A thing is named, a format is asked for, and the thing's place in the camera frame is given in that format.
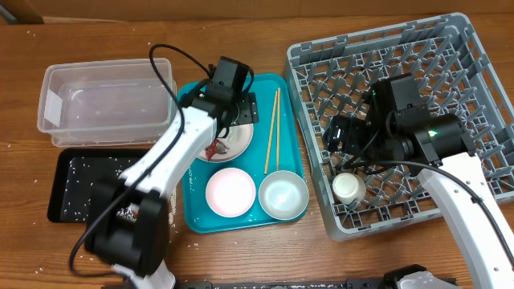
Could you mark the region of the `wooden chopstick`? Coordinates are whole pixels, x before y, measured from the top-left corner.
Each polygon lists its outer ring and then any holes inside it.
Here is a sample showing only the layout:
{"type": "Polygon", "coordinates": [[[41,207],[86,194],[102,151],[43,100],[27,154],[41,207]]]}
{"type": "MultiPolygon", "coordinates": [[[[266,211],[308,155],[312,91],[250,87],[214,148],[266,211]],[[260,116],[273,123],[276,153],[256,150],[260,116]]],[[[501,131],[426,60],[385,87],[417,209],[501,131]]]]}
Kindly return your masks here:
{"type": "Polygon", "coordinates": [[[268,142],[267,142],[267,154],[266,154],[266,161],[265,161],[265,166],[264,166],[264,171],[263,171],[264,175],[268,174],[269,160],[270,160],[270,155],[271,155],[272,137],[273,137],[273,133],[274,133],[275,114],[276,114],[276,109],[277,109],[277,101],[278,101],[278,89],[275,92],[274,104],[273,104],[273,109],[272,109],[272,114],[271,114],[271,123],[270,123],[270,130],[269,130],[269,136],[268,136],[268,142]]]}
{"type": "Polygon", "coordinates": [[[277,103],[276,103],[276,171],[279,171],[279,158],[280,158],[280,113],[281,113],[281,87],[277,89],[277,103]]]}

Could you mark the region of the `pink round plate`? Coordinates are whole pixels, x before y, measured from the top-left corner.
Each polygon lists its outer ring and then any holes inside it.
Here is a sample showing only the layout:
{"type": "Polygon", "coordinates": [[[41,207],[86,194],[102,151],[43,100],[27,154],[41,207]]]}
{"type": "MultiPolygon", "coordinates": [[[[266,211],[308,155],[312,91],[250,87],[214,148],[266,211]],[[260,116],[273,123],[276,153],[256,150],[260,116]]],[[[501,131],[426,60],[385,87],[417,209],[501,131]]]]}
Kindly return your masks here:
{"type": "Polygon", "coordinates": [[[214,155],[213,158],[208,161],[206,159],[204,149],[198,154],[197,158],[202,161],[220,163],[231,161],[241,155],[251,143],[254,132],[253,124],[245,124],[240,126],[230,127],[229,131],[223,129],[220,132],[220,137],[216,140],[220,140],[229,149],[226,154],[214,155]]]}

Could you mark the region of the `pink small bowl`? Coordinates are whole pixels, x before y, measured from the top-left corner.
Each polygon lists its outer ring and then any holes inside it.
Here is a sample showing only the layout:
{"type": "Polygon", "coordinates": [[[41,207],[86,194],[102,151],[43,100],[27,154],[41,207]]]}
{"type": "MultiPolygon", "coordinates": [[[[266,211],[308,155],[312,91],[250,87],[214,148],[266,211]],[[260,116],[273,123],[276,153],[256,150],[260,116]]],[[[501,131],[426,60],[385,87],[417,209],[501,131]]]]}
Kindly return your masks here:
{"type": "Polygon", "coordinates": [[[237,218],[254,204],[255,183],[248,173],[237,168],[216,172],[206,185],[206,202],[219,216],[237,218]]]}

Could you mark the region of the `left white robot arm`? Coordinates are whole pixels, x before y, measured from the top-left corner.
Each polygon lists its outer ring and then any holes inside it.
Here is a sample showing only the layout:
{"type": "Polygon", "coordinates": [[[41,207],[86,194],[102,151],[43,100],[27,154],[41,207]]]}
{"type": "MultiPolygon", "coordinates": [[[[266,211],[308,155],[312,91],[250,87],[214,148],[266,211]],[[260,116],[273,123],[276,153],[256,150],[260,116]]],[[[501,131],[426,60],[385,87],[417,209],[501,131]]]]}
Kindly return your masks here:
{"type": "Polygon", "coordinates": [[[198,154],[229,127],[258,119],[254,72],[222,57],[208,78],[175,97],[177,115],[157,143],[116,180],[94,183],[79,243],[111,265],[127,288],[175,288],[165,265],[169,199],[198,154]]]}

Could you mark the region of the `white cup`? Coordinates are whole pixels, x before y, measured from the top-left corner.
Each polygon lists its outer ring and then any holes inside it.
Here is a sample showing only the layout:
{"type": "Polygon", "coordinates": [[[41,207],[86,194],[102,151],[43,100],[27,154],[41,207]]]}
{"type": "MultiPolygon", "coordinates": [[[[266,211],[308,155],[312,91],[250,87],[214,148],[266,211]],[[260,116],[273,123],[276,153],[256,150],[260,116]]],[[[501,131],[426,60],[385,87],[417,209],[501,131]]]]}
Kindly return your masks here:
{"type": "Polygon", "coordinates": [[[343,204],[362,201],[365,197],[366,185],[364,180],[353,173],[339,173],[332,181],[332,192],[343,204]]]}

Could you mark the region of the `red foil wrapper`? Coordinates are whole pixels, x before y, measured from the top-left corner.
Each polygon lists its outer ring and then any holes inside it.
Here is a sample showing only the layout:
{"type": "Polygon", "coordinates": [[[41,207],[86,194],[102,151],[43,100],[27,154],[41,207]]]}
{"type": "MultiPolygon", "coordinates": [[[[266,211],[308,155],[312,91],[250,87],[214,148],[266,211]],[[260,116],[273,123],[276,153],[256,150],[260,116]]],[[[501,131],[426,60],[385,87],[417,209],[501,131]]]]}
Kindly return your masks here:
{"type": "Polygon", "coordinates": [[[208,147],[204,149],[206,159],[210,161],[214,155],[223,155],[228,152],[228,148],[220,140],[214,140],[208,147]]]}

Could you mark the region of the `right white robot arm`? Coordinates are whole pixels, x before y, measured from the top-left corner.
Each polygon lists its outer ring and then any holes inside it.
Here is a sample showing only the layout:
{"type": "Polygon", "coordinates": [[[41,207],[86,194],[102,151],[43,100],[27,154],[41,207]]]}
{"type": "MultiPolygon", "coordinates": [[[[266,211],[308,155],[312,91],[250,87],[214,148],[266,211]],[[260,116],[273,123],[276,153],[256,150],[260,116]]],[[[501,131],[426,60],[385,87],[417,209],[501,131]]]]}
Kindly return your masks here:
{"type": "Polygon", "coordinates": [[[352,171],[405,165],[441,211],[478,288],[513,286],[513,232],[487,186],[475,143],[454,114],[433,116],[410,74],[378,81],[362,96],[365,119],[333,116],[323,135],[340,162],[332,191],[345,205],[364,198],[352,171]]]}

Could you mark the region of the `grey small bowl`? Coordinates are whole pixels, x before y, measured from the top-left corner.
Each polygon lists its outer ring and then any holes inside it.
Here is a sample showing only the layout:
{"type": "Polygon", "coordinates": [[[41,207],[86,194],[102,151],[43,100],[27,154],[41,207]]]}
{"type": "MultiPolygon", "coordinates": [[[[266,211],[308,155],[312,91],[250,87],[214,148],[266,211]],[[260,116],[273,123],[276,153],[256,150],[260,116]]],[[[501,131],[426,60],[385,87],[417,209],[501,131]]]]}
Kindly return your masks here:
{"type": "Polygon", "coordinates": [[[297,219],[308,208],[309,192],[298,174],[280,170],[267,175],[259,186],[259,204],[271,218],[297,219]]]}

